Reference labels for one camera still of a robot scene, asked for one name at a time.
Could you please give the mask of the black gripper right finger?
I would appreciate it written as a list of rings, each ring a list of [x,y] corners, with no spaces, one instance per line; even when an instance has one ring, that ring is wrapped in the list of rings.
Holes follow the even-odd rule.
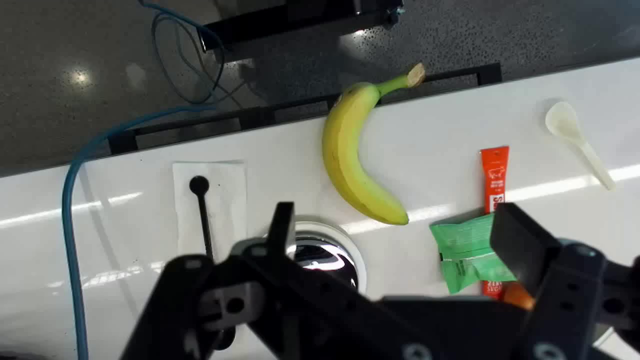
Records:
[[[560,241],[517,205],[493,213],[489,244],[534,297],[517,334],[517,360],[611,360],[594,347],[598,325],[640,350],[640,272],[594,246]]]

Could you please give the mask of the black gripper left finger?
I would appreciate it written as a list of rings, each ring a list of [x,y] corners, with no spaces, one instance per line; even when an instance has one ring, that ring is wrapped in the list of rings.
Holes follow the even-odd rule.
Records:
[[[293,205],[278,202],[264,238],[237,243],[213,263],[169,260],[122,360],[209,360],[246,326],[278,360],[357,360],[373,355],[369,301],[287,254]]]

